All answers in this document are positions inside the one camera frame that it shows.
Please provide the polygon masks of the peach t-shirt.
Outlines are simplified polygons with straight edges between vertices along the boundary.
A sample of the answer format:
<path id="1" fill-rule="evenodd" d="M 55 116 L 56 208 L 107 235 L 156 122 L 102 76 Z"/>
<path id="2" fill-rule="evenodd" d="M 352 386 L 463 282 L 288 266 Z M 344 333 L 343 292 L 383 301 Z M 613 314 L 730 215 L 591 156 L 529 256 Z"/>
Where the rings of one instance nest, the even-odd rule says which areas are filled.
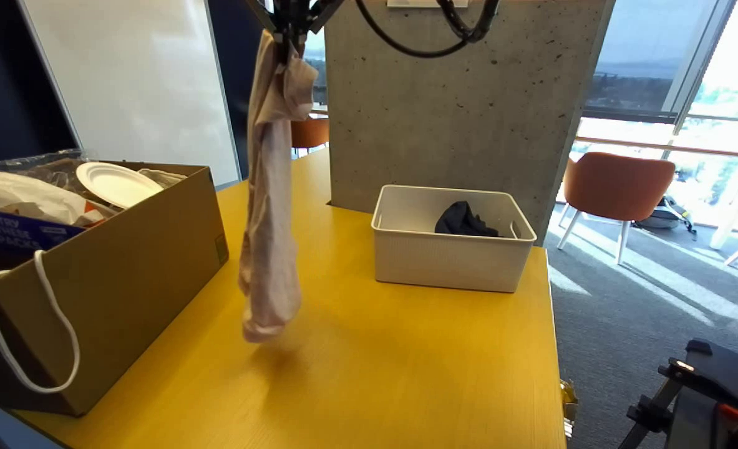
<path id="1" fill-rule="evenodd" d="M 246 296 L 243 337 L 260 344 L 280 335 L 301 306 L 291 225 L 293 122 L 309 117 L 318 72 L 263 31 L 247 117 L 247 222 L 238 287 Z"/>

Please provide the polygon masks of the orange chair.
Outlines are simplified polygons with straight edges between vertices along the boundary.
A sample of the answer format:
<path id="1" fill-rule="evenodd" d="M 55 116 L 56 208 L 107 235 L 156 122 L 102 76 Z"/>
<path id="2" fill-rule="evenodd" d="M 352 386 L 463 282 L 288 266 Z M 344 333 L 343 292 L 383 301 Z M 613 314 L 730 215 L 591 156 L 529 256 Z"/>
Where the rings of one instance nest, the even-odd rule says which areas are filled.
<path id="1" fill-rule="evenodd" d="M 563 176 L 566 205 L 576 213 L 557 245 L 562 250 L 582 215 L 621 225 L 616 264 L 622 264 L 632 223 L 651 216 L 674 179 L 676 165 L 661 159 L 589 152 L 569 159 Z"/>
<path id="2" fill-rule="evenodd" d="M 291 122 L 292 159 L 305 156 L 312 148 L 329 143 L 329 117 L 308 117 Z"/>

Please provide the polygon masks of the whiteboard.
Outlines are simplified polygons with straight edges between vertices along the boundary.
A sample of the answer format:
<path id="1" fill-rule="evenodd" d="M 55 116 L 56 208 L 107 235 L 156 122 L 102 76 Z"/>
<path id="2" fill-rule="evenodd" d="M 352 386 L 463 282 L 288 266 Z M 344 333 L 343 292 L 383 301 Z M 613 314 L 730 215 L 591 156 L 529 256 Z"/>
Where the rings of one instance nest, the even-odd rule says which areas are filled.
<path id="1" fill-rule="evenodd" d="M 206 0 L 17 0 L 78 145 L 241 181 Z"/>

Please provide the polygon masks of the white paper plate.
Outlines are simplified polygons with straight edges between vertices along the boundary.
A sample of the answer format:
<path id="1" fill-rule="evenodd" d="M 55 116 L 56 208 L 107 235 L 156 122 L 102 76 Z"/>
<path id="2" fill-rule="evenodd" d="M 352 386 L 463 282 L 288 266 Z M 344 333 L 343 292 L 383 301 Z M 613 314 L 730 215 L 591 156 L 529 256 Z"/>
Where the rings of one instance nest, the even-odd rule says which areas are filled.
<path id="1" fill-rule="evenodd" d="M 131 208 L 163 191 L 143 174 L 106 162 L 85 162 L 75 174 L 86 190 L 119 208 Z"/>

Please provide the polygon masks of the dark navy cloth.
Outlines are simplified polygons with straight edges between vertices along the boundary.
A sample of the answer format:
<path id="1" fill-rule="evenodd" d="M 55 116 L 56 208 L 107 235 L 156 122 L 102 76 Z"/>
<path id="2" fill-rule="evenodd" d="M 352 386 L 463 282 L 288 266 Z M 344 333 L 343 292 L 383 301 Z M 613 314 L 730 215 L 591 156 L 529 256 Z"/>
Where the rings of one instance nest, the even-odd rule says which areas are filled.
<path id="1" fill-rule="evenodd" d="M 496 228 L 485 224 L 483 219 L 472 213 L 466 201 L 456 201 L 449 205 L 437 220 L 434 232 L 462 236 L 481 236 L 481 238 L 499 238 Z"/>

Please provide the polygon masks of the clear plastic bag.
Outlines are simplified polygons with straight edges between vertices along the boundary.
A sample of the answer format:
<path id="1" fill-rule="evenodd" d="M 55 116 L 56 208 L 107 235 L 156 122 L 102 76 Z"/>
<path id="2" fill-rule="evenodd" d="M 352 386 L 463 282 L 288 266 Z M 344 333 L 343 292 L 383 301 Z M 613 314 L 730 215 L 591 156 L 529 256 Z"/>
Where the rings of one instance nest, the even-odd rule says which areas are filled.
<path id="1" fill-rule="evenodd" d="M 0 171 L 32 177 L 80 195 L 85 188 L 77 177 L 77 168 L 88 161 L 84 150 L 61 150 L 0 161 Z"/>

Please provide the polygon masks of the white plastic basket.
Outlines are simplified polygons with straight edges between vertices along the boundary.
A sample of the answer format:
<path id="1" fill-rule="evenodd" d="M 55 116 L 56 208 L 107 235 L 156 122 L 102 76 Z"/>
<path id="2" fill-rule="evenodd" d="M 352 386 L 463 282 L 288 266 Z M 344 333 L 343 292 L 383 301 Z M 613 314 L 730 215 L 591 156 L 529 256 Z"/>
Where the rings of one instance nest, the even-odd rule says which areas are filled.
<path id="1" fill-rule="evenodd" d="M 496 236 L 437 233 L 448 207 L 464 201 Z M 384 185 L 371 221 L 378 281 L 513 293 L 536 233 L 503 191 Z"/>

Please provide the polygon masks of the brown cardboard box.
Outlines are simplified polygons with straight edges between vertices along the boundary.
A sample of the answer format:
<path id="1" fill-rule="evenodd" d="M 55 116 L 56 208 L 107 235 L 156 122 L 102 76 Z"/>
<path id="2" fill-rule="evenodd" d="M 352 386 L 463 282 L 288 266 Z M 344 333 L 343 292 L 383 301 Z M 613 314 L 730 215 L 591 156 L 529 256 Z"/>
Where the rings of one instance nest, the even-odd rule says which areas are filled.
<path id="1" fill-rule="evenodd" d="M 126 162 L 183 181 L 49 248 L 47 279 L 77 333 L 79 368 L 66 389 L 41 394 L 18 381 L 0 352 L 0 407 L 81 416 L 226 264 L 229 250 L 211 170 Z M 0 239 L 0 328 L 27 377 L 63 384 L 73 352 L 49 304 L 31 248 Z"/>

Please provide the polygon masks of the white plastic bag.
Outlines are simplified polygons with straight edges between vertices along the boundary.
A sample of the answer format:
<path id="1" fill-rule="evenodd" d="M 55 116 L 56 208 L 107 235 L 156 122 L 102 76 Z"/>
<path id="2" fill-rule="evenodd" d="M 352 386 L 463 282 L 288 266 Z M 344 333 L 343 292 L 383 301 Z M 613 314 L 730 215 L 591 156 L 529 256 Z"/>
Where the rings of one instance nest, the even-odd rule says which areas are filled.
<path id="1" fill-rule="evenodd" d="M 86 227 L 107 219 L 91 201 L 35 178 L 0 171 L 0 212 Z"/>

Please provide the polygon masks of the window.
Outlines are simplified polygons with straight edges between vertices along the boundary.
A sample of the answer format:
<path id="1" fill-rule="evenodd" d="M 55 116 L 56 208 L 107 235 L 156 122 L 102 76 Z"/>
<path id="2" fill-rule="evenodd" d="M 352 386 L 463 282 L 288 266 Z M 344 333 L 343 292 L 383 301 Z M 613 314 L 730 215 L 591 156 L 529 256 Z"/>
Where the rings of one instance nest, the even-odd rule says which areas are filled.
<path id="1" fill-rule="evenodd" d="M 616 0 L 571 159 L 667 159 L 668 193 L 719 226 L 738 199 L 738 0 Z"/>

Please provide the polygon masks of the blue packet box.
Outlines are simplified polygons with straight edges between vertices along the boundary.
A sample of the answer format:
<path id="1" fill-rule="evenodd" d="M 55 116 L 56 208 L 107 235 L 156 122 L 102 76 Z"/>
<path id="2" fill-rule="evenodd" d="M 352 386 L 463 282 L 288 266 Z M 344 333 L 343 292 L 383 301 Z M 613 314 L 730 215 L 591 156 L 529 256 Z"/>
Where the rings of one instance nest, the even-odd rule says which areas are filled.
<path id="1" fill-rule="evenodd" d="M 85 228 L 0 212 L 0 249 L 16 252 L 50 250 Z"/>

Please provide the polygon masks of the grey backpack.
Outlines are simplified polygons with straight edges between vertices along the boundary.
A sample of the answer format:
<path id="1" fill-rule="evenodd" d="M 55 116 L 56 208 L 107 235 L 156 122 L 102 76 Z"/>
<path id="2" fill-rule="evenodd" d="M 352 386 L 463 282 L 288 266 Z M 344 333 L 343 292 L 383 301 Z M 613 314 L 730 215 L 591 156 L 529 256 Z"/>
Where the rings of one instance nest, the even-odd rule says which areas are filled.
<path id="1" fill-rule="evenodd" d="M 637 228 L 664 229 L 673 229 L 682 225 L 691 234 L 693 241 L 697 241 L 699 238 L 699 233 L 697 233 L 697 228 L 690 211 L 680 205 L 671 195 L 663 196 L 650 216 L 642 221 L 634 221 L 632 225 Z"/>

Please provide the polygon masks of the brass clamp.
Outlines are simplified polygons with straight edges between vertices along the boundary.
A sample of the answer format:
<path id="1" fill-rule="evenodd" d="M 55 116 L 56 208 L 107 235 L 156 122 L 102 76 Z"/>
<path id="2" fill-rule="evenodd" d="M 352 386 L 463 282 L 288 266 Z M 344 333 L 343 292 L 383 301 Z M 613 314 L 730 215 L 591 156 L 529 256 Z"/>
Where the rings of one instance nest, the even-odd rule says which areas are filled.
<path id="1" fill-rule="evenodd" d="M 576 424 L 579 399 L 576 396 L 575 386 L 570 380 L 560 380 L 560 389 L 563 420 L 565 421 L 565 437 L 568 442 L 572 438 L 572 432 Z"/>

